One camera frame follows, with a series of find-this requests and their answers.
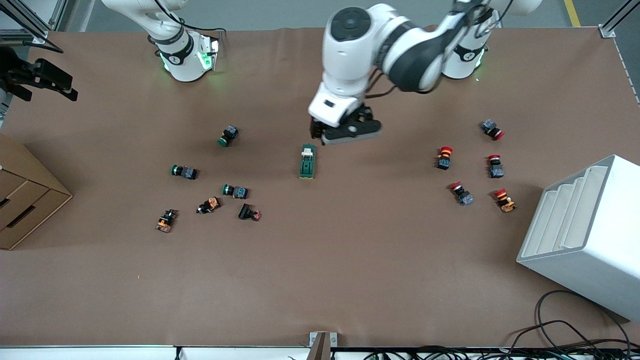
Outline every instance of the black cable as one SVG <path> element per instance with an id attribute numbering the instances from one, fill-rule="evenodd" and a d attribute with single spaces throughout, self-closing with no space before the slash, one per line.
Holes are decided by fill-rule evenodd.
<path id="1" fill-rule="evenodd" d="M 618 20 L 615 24 L 613 24 L 613 26 L 611 26 L 611 29 L 615 28 L 616 26 L 618 26 L 618 24 L 625 19 L 625 17 L 627 17 L 627 15 L 629 15 L 632 11 L 634 11 L 637 6 L 640 5 L 640 3 L 636 3 L 634 5 L 634 7 L 631 8 L 631 10 L 629 10 L 625 15 L 622 15 L 622 17 L 620 18 L 620 20 Z"/>
<path id="2" fill-rule="evenodd" d="M 552 324 L 552 323 L 563 323 L 563 324 L 565 324 L 565 325 L 569 326 L 569 327 L 570 327 L 570 328 L 571 328 L 571 329 L 572 329 L 576 334 L 578 334 L 578 336 L 580 336 L 580 337 L 582 338 L 582 340 L 583 340 L 583 341 L 585 341 L 585 343 L 590 344 L 591 346 L 593 346 L 593 348 L 594 348 L 595 350 L 597 350 L 601 355 L 603 355 L 603 353 L 600 351 L 600 349 L 598 349 L 597 347 L 595 347 L 594 345 L 592 345 L 592 344 L 591 344 L 591 342 L 590 342 L 590 341 L 589 341 L 589 340 L 588 340 L 584 335 L 582 335 L 582 333 L 580 333 L 580 332 L 579 332 L 579 331 L 578 331 L 574 326 L 572 326 L 570 323 L 568 323 L 568 322 L 566 322 L 566 321 L 564 321 L 564 320 L 551 320 L 551 321 L 548 321 L 548 322 L 545 322 L 545 323 L 539 323 L 538 325 L 534 325 L 534 326 L 531 326 L 531 327 L 528 327 L 528 328 L 524 329 L 523 331 L 520 331 L 520 333 L 519 333 L 519 334 L 516 336 L 516 338 L 513 340 L 513 343 L 511 344 L 511 347 L 509 348 L 509 350 L 508 350 L 507 354 L 505 355 L 505 357 L 506 357 L 506 356 L 509 356 L 509 355 L 511 355 L 511 354 L 513 353 L 513 351 L 514 351 L 514 349 L 515 349 L 515 347 L 516 347 L 516 344 L 518 343 L 518 340 L 519 340 L 519 339 L 520 339 L 524 334 L 526 334 L 526 333 L 528 333 L 528 332 L 530 332 L 530 331 L 536 330 L 536 329 L 542 329 L 542 328 L 544 328 L 544 326 L 546 326 L 546 325 L 550 325 L 550 324 Z M 554 345 L 553 350 L 557 350 L 557 351 L 559 351 L 562 355 L 565 355 L 565 356 L 569 357 L 570 359 L 573 359 L 571 356 L 569 356 L 569 354 L 568 354 L 567 352 L 565 352 L 564 350 L 561 350 L 559 347 L 557 347 L 557 346 L 555 346 L 555 345 Z"/>
<path id="3" fill-rule="evenodd" d="M 419 349 L 420 352 L 425 352 L 425 350 L 426 349 L 424 349 L 424 348 L 420 348 Z M 440 357 L 442 355 L 446 355 L 449 359 L 451 359 L 451 356 L 449 354 L 439 352 L 439 350 L 438 351 L 432 351 L 431 349 L 429 349 L 429 350 L 426 350 L 426 351 L 427 352 L 431 352 L 432 354 L 427 356 L 427 357 L 425 357 L 424 360 L 435 360 L 435 359 L 437 359 L 438 357 Z"/>
<path id="4" fill-rule="evenodd" d="M 154 0 L 154 1 L 156 2 L 156 5 L 158 5 L 158 7 L 160 8 L 160 10 L 162 10 L 162 12 L 163 12 L 166 16 L 168 16 L 168 17 L 169 17 L 169 19 L 171 19 L 171 20 L 173 20 L 173 21 L 177 22 L 178 24 L 181 24 L 181 25 L 182 25 L 182 26 L 184 26 L 185 28 L 192 29 L 192 30 L 202 30 L 202 31 L 223 31 L 223 32 L 225 32 L 225 33 L 227 32 L 227 29 L 225 29 L 225 28 L 211 28 L 211 29 L 207 29 L 207 28 L 198 28 L 198 27 L 196 27 L 196 26 L 192 26 L 192 25 L 186 24 L 186 23 L 184 22 L 184 19 L 183 19 L 183 18 L 181 18 L 181 17 L 179 17 L 179 16 L 178 16 L 178 19 L 176 19 L 175 17 L 173 17 L 173 15 L 172 15 L 172 14 L 171 14 L 167 9 L 165 9 L 165 8 L 164 8 L 164 6 L 162 6 L 162 5 L 160 4 L 160 1 L 159 1 L 159 0 Z"/>
<path id="5" fill-rule="evenodd" d="M 547 351 L 546 353 L 548 353 L 549 355 L 551 355 L 551 358 L 553 359 L 557 359 L 557 360 L 566 360 L 565 358 L 561 357 L 559 354 L 556 354 L 555 352 L 551 352 L 551 351 Z"/>
<path id="6" fill-rule="evenodd" d="M 377 71 L 378 71 L 377 69 L 376 69 L 376 70 L 374 70 L 374 71 L 371 73 L 371 76 L 369 76 L 369 85 L 367 85 L 367 89 L 365 90 L 365 94 L 366 94 L 367 92 L 370 92 L 370 91 L 371 91 L 371 89 L 373 89 L 373 86 L 375 86 L 375 84 L 378 82 L 378 80 L 380 80 L 380 78 L 382 78 L 382 75 L 384 75 L 384 73 L 382 73 L 382 71 L 381 71 L 381 72 L 378 74 L 378 76 L 376 76 L 376 78 L 375 78 L 375 79 L 373 79 L 373 75 L 375 75 L 375 73 L 376 73 Z"/>
<path id="7" fill-rule="evenodd" d="M 595 339 L 595 340 L 590 340 L 590 342 L 592 344 L 594 344 L 594 345 L 602 344 L 602 343 L 623 343 L 623 344 L 627 343 L 625 340 L 620 340 L 620 339 Z M 638 350 L 638 351 L 635 351 L 635 350 L 632 349 L 632 351 L 633 352 L 637 352 L 638 354 L 640 354 L 640 344 L 633 343 L 631 341 L 629 341 L 629 343 L 632 346 L 635 346 L 636 350 Z M 584 345 L 584 343 L 581 342 L 581 343 L 576 343 L 576 344 L 562 345 L 560 347 L 561 348 L 579 348 L 579 347 L 581 347 L 583 345 Z"/>
<path id="8" fill-rule="evenodd" d="M 409 360 L 424 360 L 424 358 L 420 355 L 418 355 L 418 352 L 408 352 L 407 354 L 409 354 Z"/>
<path id="9" fill-rule="evenodd" d="M 364 357 L 364 359 L 362 359 L 362 360 L 368 360 L 368 359 L 370 359 L 370 358 L 372 358 L 372 357 L 374 357 L 374 356 L 376 356 L 376 355 L 382 355 L 383 357 L 384 357 L 384 356 L 389 357 L 389 355 L 387 355 L 387 354 L 395 355 L 395 356 L 397 356 L 397 357 L 398 357 L 398 359 L 407 360 L 407 359 L 406 359 L 406 358 L 404 358 L 403 356 L 400 356 L 400 354 L 398 354 L 397 352 L 393 352 L 393 351 L 382 351 L 382 350 L 372 352 L 371 354 L 369 354 L 369 355 L 365 356 L 365 357 Z"/>
<path id="10" fill-rule="evenodd" d="M 621 6 L 618 9 L 618 11 L 615 14 L 613 14 L 613 16 L 611 18 L 609 18 L 609 20 L 607 20 L 607 22 L 604 23 L 604 25 L 602 27 L 606 28 L 607 25 L 609 25 L 609 23 L 613 20 L 613 18 L 615 18 L 622 10 L 624 10 L 627 7 L 627 5 L 629 5 L 632 1 L 633 0 L 627 0 L 627 2 L 623 6 Z"/>
<path id="11" fill-rule="evenodd" d="M 492 27 L 492 26 L 496 26 L 497 24 L 501 24 L 502 23 L 502 19 L 504 18 L 505 15 L 507 15 L 507 12 L 509 11 L 509 8 L 511 8 L 511 4 L 513 4 L 513 0 L 509 0 L 509 3 L 507 4 L 507 6 L 504 8 L 504 11 L 502 12 L 502 14 L 500 14 L 500 17 L 498 18 L 498 20 L 496 20 L 493 24 L 490 24 L 489 26 L 487 26 L 483 31 L 486 31 L 488 28 Z M 475 33 L 474 33 L 474 37 L 475 38 L 481 38 L 484 35 L 478 35 L 480 27 L 478 26 Z"/>
<path id="12" fill-rule="evenodd" d="M 397 86 L 391 86 L 391 88 L 389 90 L 387 90 L 386 92 L 380 93 L 380 94 L 373 94 L 373 95 L 365 95 L 364 98 L 365 99 L 375 99 L 377 97 L 383 97 L 385 95 L 391 94 L 395 89 L 397 88 Z"/>
<path id="13" fill-rule="evenodd" d="M 543 335 L 545 336 L 545 338 L 547 339 L 547 341 L 553 345 L 553 347 L 562 352 L 563 355 L 566 355 L 567 357 L 569 357 L 570 359 L 573 359 L 571 356 L 569 356 L 564 350 L 561 350 L 549 337 L 549 335 L 547 334 L 546 330 L 545 330 L 545 325 L 542 322 L 542 315 L 540 313 L 540 310 L 542 308 L 542 303 L 545 301 L 545 299 L 549 296 L 549 295 L 553 295 L 555 293 L 565 293 L 565 294 L 569 294 L 571 296 L 574 297 L 578 297 L 582 300 L 585 300 L 586 302 L 589 302 L 590 304 L 594 305 L 595 307 L 597 307 L 600 311 L 602 311 L 602 313 L 604 313 L 609 319 L 611 319 L 611 321 L 613 321 L 616 326 L 618 326 L 618 328 L 620 329 L 620 331 L 622 332 L 622 335 L 624 335 L 625 337 L 625 343 L 627 344 L 627 354 L 625 356 L 625 360 L 630 360 L 631 358 L 631 341 L 629 340 L 629 336 L 627 335 L 627 332 L 624 330 L 624 328 L 622 327 L 622 325 L 620 325 L 619 321 L 617 321 L 613 316 L 611 316 L 602 306 L 596 304 L 595 302 L 587 299 L 586 297 L 583 297 L 582 295 L 575 293 L 573 291 L 568 291 L 568 290 L 552 290 L 544 295 L 542 295 L 542 297 L 540 297 L 540 299 L 538 300 L 538 303 L 536 304 L 536 318 L 538 320 L 538 324 L 540 324 L 540 330 L 542 331 Z M 571 326 L 569 323 L 564 322 L 567 325 L 569 325 L 576 333 L 579 333 L 577 329 L 575 329 L 573 326 Z"/>
<path id="14" fill-rule="evenodd" d="M 508 360 L 513 360 L 511 357 L 506 356 L 505 354 L 498 354 L 498 355 L 488 355 L 488 356 L 483 356 L 483 357 L 479 357 L 477 360 L 490 360 L 490 359 L 497 359 L 500 358 L 500 360 L 507 358 Z"/>
<path id="15" fill-rule="evenodd" d="M 484 352 L 480 352 L 480 358 L 482 358 L 483 356 L 486 356 L 486 354 Z"/>
<path id="16" fill-rule="evenodd" d="M 22 10 L 20 10 L 19 8 L 13 7 L 14 9 L 16 9 L 20 15 L 22 15 L 23 18 L 27 19 L 31 25 L 33 25 L 34 29 L 38 29 L 38 24 L 35 24 L 27 15 L 25 15 Z M 0 10 L 3 10 L 3 12 L 5 14 L 7 14 L 10 18 L 13 19 L 13 21 L 17 22 L 20 26 L 22 26 L 24 29 L 28 29 L 29 27 L 27 26 L 27 24 L 25 24 L 22 20 L 18 19 L 17 16 L 15 16 L 14 14 L 12 14 L 11 12 L 9 12 L 9 9 L 7 9 L 4 5 L 0 4 Z M 37 31 L 30 31 L 32 34 L 36 33 L 38 35 L 38 38 L 42 41 L 44 41 L 46 44 L 51 45 L 51 47 L 46 47 L 46 46 L 41 46 L 41 44 L 35 44 L 35 45 L 26 45 L 26 46 L 33 46 L 33 47 L 39 47 L 41 49 L 46 49 L 46 50 L 51 50 L 51 51 L 55 51 L 56 53 L 60 53 L 63 54 L 64 50 L 60 48 L 60 46 L 54 44 L 53 42 L 51 42 L 51 40 L 49 40 L 48 38 L 42 36 L 41 34 L 39 34 Z"/>
<path id="17" fill-rule="evenodd" d="M 182 353 L 182 347 L 175 347 L 175 360 L 180 360 L 181 353 Z"/>
<path id="18" fill-rule="evenodd" d="M 434 351 L 445 353 L 445 354 L 451 354 L 454 356 L 456 360 L 463 360 L 462 357 L 458 355 L 458 354 L 462 354 L 465 357 L 464 360 L 469 360 L 469 356 L 467 355 L 467 353 L 464 351 L 460 351 L 457 348 L 447 348 L 447 347 L 441 347 L 436 345 L 436 346 L 430 346 L 429 350 L 434 350 Z"/>

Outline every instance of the metal bracket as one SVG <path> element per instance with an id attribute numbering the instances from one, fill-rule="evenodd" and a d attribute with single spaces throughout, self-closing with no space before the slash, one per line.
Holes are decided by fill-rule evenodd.
<path id="1" fill-rule="evenodd" d="M 611 30 L 610 32 L 606 32 L 604 29 L 604 25 L 598 24 L 598 32 L 600 33 L 601 38 L 614 38 L 616 37 L 615 31 Z"/>
<path id="2" fill-rule="evenodd" d="M 314 331 L 309 333 L 309 347 L 314 346 L 314 341 L 320 332 L 324 331 Z M 329 335 L 331 347 L 338 347 L 338 333 L 337 332 L 327 332 Z"/>
<path id="3" fill-rule="evenodd" d="M 337 332 L 316 331 L 309 333 L 309 355 L 307 360 L 330 360 L 331 347 L 338 346 Z"/>
<path id="4" fill-rule="evenodd" d="M 34 37 L 31 42 L 34 43 L 34 44 L 46 44 L 47 42 L 44 40 L 46 38 L 49 38 L 49 32 L 48 31 L 44 32 L 44 37 L 43 38 Z"/>

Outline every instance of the cardboard drawer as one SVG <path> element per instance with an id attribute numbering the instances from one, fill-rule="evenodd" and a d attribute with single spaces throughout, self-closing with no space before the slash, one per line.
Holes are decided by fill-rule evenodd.
<path id="1" fill-rule="evenodd" d="M 12 173 L 0 170 L 0 204 L 9 194 L 19 188 L 27 179 L 13 175 Z"/>
<path id="2" fill-rule="evenodd" d="M 32 181 L 25 181 L 22 186 L 7 196 L 8 202 L 0 209 L 0 228 L 5 228 L 10 222 L 19 217 L 30 205 L 41 198 L 47 190 L 42 185 Z"/>
<path id="3" fill-rule="evenodd" d="M 27 206 L 28 212 L 19 221 L 10 224 L 0 231 L 0 249 L 10 250 L 22 239 L 47 220 L 62 204 L 71 198 L 70 195 L 49 190 L 43 197 Z"/>

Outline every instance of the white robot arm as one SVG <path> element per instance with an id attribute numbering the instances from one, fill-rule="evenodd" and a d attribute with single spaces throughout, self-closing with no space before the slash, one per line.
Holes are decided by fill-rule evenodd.
<path id="1" fill-rule="evenodd" d="M 387 4 L 337 12 L 324 31 L 323 78 L 308 108 L 311 137 L 324 145 L 378 135 L 381 124 L 364 106 L 372 66 L 401 91 L 428 93 L 442 74 L 461 79 L 479 65 L 494 9 L 527 15 L 541 1 L 455 0 L 433 32 Z"/>
<path id="2" fill-rule="evenodd" d="M 149 33 L 149 40 L 160 50 L 164 68 L 179 81 L 194 81 L 214 67 L 218 41 L 186 29 L 174 19 L 173 12 L 188 0 L 102 0 L 111 10 L 121 13 Z"/>

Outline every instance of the brown table surface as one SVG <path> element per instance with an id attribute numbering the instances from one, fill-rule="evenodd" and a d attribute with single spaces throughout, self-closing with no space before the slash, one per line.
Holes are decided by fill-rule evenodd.
<path id="1" fill-rule="evenodd" d="M 75 197 L 0 253 L 0 343 L 295 345 L 321 329 L 342 345 L 489 346 L 533 325 L 538 297 L 559 288 L 515 262 L 542 189 L 610 154 L 640 163 L 640 111 L 614 42 L 595 28 L 497 30 L 469 79 L 369 101 L 383 134 L 319 147 L 304 181 L 321 37 L 230 33 L 227 72 L 195 83 L 170 78 L 144 33 L 55 33 L 65 54 L 34 49 L 31 61 L 74 76 L 79 99 L 36 90 L 2 130 Z M 500 141 L 479 130 L 487 118 Z M 229 123 L 240 136 L 224 149 Z M 443 145 L 446 172 L 433 167 Z M 494 152 L 503 179 L 486 175 Z M 174 163 L 201 175 L 170 176 Z M 456 181 L 473 205 L 456 203 Z M 221 196 L 225 183 L 250 189 L 260 222 L 236 218 L 243 202 Z M 503 187 L 519 206 L 509 214 L 490 196 Z M 197 215 L 213 195 L 223 207 Z M 179 217 L 163 234 L 169 208 Z M 621 337 L 562 295 L 543 318 Z M 640 339 L 640 324 L 625 328 Z"/>

